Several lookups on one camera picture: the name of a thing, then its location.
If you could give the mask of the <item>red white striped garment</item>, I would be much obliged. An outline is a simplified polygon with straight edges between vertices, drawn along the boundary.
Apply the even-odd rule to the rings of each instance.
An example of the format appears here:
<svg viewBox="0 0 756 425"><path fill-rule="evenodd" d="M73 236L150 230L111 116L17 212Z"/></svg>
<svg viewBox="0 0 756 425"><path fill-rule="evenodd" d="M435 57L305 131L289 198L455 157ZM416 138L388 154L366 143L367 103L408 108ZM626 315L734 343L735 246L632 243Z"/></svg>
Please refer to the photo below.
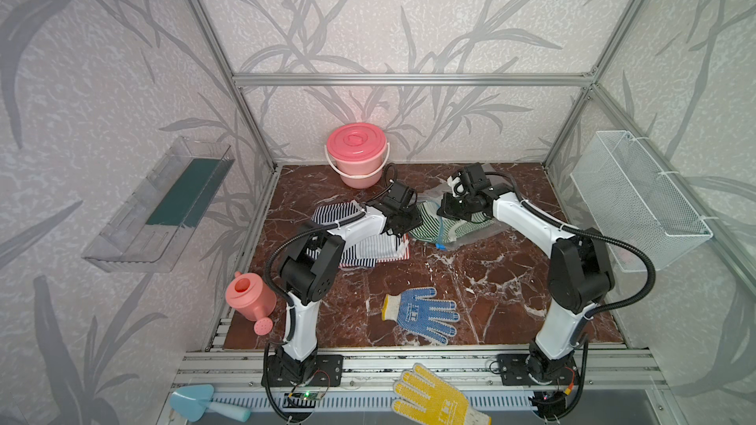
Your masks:
<svg viewBox="0 0 756 425"><path fill-rule="evenodd" d="M404 237L399 242L398 247L396 248L395 252L392 254L392 256L389 258L390 261L403 261L409 259L410 256L410 241L407 239L407 237Z"/></svg>

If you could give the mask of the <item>green white striped garment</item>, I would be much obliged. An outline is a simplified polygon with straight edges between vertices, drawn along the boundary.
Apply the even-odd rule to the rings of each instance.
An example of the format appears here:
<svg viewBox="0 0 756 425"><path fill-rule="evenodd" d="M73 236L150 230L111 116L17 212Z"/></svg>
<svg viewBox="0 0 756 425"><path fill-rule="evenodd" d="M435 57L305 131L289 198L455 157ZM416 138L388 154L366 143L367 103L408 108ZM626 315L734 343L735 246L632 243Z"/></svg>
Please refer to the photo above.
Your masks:
<svg viewBox="0 0 756 425"><path fill-rule="evenodd" d="M468 235L489 228L493 224L493 220L486 218L483 214L474 214L471 222L443 218L443 216L437 214L440 205L434 201L418 203L417 209L421 215L422 223L419 227L412 229L409 234L415 240L436 245L449 246L454 242L461 241Z"/></svg>

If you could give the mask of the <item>clear vacuum storage bag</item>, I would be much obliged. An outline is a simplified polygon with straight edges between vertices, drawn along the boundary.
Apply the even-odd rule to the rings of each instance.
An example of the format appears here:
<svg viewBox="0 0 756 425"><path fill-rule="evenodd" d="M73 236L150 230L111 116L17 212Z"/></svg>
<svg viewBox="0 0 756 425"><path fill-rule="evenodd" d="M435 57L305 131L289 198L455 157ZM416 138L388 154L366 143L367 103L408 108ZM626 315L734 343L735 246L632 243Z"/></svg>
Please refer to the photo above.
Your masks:
<svg viewBox="0 0 756 425"><path fill-rule="evenodd" d="M502 195L499 198L508 196L513 201L518 199L516 183L510 174L497 172L489 164L474 163L457 170L447 179L446 183L421 193L417 204L423 201L434 201L441 205L444 194L449 193L456 185L461 185L465 190L470 191L478 191L487 187L501 185ZM429 243L440 250L453 251L464 245L472 244L496 234L500 234L512 226L512 224L506 222L503 218L496 218L496 216L494 216L492 220L493 224L489 228L468 235L461 241L454 242L449 246L436 245L429 242L426 243Z"/></svg>

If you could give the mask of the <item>blue white striped garment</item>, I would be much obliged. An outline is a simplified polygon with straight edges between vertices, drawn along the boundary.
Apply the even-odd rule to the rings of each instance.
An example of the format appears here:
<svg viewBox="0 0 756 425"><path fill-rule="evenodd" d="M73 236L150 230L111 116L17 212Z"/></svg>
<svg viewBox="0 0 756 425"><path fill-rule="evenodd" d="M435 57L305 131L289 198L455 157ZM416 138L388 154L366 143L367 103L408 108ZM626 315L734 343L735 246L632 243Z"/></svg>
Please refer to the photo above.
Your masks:
<svg viewBox="0 0 756 425"><path fill-rule="evenodd" d="M330 204L318 207L311 220L315 224L331 224L342 218L349 218L358 212L358 202ZM366 238L356 245L346 248L342 255L341 269L374 268L377 264L394 262L389 258L395 252L402 238L389 234L378 234Z"/></svg>

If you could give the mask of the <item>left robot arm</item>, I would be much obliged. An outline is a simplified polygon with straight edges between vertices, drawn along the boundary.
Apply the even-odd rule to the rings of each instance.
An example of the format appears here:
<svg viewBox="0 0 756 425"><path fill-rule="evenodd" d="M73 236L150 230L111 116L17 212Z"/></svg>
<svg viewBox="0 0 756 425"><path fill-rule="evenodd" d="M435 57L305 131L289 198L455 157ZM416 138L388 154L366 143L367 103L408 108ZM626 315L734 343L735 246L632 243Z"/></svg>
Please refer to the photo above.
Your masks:
<svg viewBox="0 0 756 425"><path fill-rule="evenodd" d="M373 236L402 238L422 224L417 191L393 178L364 203L352 202L343 216L319 224L309 220L280 245L263 267L263 280L283 301L285 333L274 359L301 372L315 364L320 301L332 288L344 253Z"/></svg>

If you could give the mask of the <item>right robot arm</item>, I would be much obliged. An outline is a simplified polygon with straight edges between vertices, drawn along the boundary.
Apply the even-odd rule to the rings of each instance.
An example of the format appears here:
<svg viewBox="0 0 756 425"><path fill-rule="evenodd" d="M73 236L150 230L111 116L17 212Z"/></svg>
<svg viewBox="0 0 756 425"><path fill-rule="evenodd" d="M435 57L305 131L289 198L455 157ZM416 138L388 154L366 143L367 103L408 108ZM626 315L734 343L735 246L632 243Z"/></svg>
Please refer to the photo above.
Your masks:
<svg viewBox="0 0 756 425"><path fill-rule="evenodd" d="M502 178L493 183L492 176ZM586 324L600 313L633 305L650 294L657 271L651 258L630 243L594 228L581 229L539 209L506 173L486 171L481 164L463 167L447 180L451 191L442 197L438 214L470 222L482 214L503 222L537 245L549 259L547 288L551 297L545 322L530 344L527 371L538 384L549 384L570 364ZM647 277L633 295L604 303L614 288L610 245L635 256Z"/></svg>

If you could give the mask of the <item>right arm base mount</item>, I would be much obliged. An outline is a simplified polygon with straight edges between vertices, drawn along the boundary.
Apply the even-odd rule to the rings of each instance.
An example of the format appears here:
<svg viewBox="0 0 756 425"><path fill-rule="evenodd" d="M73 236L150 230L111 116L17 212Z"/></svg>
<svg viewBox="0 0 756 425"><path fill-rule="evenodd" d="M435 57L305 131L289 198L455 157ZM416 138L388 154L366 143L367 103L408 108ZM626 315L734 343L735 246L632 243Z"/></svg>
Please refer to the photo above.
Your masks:
<svg viewBox="0 0 756 425"><path fill-rule="evenodd" d="M574 386L577 366L574 354L557 360L543 359L535 354L499 354L495 363L504 386Z"/></svg>

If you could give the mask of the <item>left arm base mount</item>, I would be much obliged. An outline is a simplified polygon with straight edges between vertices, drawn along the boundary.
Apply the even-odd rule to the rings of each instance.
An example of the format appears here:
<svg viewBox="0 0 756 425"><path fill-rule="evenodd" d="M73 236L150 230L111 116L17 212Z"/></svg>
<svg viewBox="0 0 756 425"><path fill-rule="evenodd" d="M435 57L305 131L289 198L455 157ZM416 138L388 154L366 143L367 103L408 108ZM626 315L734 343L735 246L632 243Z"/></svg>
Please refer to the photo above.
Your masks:
<svg viewBox="0 0 756 425"><path fill-rule="evenodd" d="M262 379L272 388L307 385L339 387L344 373L344 356L315 353L304 361L296 361L279 351L267 357L268 364Z"/></svg>

